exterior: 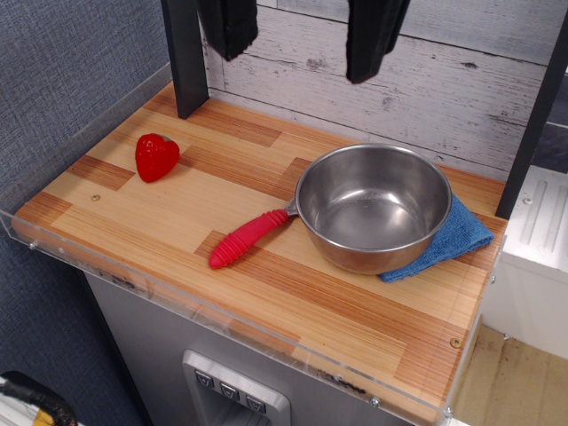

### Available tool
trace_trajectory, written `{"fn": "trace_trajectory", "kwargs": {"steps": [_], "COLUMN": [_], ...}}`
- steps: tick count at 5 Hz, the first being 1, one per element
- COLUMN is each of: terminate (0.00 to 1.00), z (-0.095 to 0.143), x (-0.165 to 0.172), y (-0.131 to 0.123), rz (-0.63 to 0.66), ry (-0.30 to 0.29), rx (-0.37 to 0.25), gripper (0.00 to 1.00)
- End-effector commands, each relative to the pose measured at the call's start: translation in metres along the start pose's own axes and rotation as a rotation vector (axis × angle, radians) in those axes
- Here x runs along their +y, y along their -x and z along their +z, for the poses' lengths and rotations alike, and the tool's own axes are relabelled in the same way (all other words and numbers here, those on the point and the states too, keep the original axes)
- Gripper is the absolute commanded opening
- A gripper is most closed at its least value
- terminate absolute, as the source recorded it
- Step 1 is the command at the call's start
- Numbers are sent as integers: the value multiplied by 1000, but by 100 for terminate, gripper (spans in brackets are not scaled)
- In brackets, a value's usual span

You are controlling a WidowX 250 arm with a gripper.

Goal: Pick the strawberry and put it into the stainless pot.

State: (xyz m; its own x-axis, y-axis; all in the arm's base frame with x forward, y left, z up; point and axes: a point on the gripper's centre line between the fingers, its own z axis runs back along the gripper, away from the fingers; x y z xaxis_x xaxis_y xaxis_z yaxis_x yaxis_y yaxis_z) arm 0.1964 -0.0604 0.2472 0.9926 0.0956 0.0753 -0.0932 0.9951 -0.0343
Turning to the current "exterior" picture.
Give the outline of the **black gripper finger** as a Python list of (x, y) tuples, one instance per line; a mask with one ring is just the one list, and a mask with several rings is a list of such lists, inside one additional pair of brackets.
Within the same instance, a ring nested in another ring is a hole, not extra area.
[(224, 60), (237, 58), (256, 40), (255, 0), (203, 0), (196, 3), (207, 41)]
[(346, 77), (363, 83), (376, 76), (391, 53), (410, 5), (408, 0), (351, 0), (346, 42)]

